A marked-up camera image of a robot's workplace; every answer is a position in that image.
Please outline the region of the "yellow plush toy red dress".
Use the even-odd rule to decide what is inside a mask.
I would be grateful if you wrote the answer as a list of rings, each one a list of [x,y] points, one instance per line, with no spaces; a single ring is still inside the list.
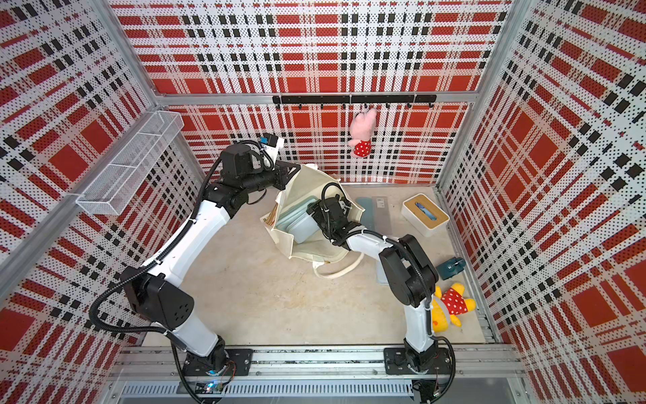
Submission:
[[[462,327],[460,316],[474,311],[476,301],[464,296],[465,286],[453,283],[448,289],[442,291],[437,286],[431,303],[432,331],[443,333],[451,326]]]

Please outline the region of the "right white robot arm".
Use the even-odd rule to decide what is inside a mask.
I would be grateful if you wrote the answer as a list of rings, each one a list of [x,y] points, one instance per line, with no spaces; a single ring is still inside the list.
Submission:
[[[425,375],[445,366],[455,376],[452,344],[437,335],[432,323],[438,275],[427,254],[412,235],[388,237],[352,220],[351,208],[341,185],[331,182],[323,186],[318,202],[308,206],[308,213],[332,245],[364,254],[381,265],[390,291],[404,306],[403,355],[410,372]]]

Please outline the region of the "small green circuit board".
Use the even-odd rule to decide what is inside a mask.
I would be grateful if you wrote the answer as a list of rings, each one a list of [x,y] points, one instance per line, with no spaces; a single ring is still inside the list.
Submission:
[[[221,395],[224,387],[222,384],[212,382],[197,382],[195,393],[198,395]]]

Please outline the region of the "black wall hook rail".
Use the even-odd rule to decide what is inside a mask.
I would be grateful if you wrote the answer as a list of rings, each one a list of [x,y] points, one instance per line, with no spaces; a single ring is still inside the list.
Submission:
[[[435,104],[437,94],[340,94],[340,95],[275,95],[275,105],[306,104]]]

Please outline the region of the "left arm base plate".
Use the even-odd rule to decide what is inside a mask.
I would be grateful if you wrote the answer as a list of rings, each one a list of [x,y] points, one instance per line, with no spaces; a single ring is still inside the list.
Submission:
[[[216,350],[209,357],[187,354],[182,372],[185,376],[247,376],[252,364],[253,350],[248,348],[225,348]]]

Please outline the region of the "pink plush pig toy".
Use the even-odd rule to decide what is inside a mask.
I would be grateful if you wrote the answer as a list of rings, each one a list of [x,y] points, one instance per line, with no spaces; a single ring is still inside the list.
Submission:
[[[355,158],[367,158],[372,149],[372,137],[376,128],[377,111],[370,109],[367,112],[358,113],[349,127],[350,141],[348,146],[352,148],[352,155]]]

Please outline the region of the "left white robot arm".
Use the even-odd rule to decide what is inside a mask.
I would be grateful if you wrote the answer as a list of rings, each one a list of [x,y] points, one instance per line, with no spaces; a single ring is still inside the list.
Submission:
[[[248,204],[250,194],[285,190],[299,172],[298,164],[279,160],[282,148],[283,138],[265,134],[220,153],[200,185],[190,217],[142,266],[126,268],[119,282],[97,297],[89,308],[92,325],[109,333],[160,333],[203,370],[222,372],[229,362],[225,340],[199,319],[193,297],[181,285],[210,239]],[[101,305],[121,292],[131,309],[151,325],[123,327],[101,319]]]

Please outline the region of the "pale green pencil case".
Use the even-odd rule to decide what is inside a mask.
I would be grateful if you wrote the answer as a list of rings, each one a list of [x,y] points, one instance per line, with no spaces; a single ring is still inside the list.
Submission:
[[[302,217],[302,215],[307,215],[308,206],[316,202],[317,202],[317,198],[314,196],[311,196],[306,200],[301,201],[299,204],[296,204],[295,206],[291,207],[289,210],[287,210],[286,213],[284,213],[279,218],[275,228],[281,232],[287,232],[287,229],[293,223],[297,222],[297,220],[299,220]]]

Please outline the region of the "transparent grey pencil case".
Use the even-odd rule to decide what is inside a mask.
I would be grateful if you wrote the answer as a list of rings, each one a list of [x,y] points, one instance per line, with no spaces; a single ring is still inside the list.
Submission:
[[[385,196],[373,197],[374,230],[381,234],[391,234],[390,204]]]

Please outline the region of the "light blue pencil case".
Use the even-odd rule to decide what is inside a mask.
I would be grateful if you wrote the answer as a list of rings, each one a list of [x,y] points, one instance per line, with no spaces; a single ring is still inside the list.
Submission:
[[[307,215],[302,215],[297,222],[293,223],[287,229],[287,233],[293,236],[295,243],[303,243],[316,232],[319,232],[319,230],[320,227],[318,223],[313,216],[307,212]]]
[[[383,264],[381,263],[380,259],[375,260],[375,271],[376,271],[376,279],[377,282],[381,285],[388,285],[389,281],[387,279],[387,276],[385,274],[385,268]]]

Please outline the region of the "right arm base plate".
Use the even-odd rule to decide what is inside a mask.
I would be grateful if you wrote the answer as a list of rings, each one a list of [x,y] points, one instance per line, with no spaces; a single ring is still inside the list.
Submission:
[[[384,349],[387,375],[450,375],[452,362],[447,348],[431,347],[423,353],[412,348]]]

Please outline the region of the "white tissue box wooden lid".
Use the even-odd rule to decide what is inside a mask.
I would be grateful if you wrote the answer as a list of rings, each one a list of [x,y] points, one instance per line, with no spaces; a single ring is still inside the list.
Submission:
[[[425,194],[405,200],[401,214],[424,237],[437,234],[450,222],[448,214]]]

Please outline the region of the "cream floral canvas bag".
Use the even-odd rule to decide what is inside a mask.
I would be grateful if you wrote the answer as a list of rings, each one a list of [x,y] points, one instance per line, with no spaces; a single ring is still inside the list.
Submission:
[[[322,274],[319,267],[338,263],[348,255],[349,250],[335,242],[361,225],[363,212],[338,179],[306,164],[279,192],[274,208],[261,222],[285,257],[311,263],[321,279],[338,279],[354,271],[364,255],[336,272]]]

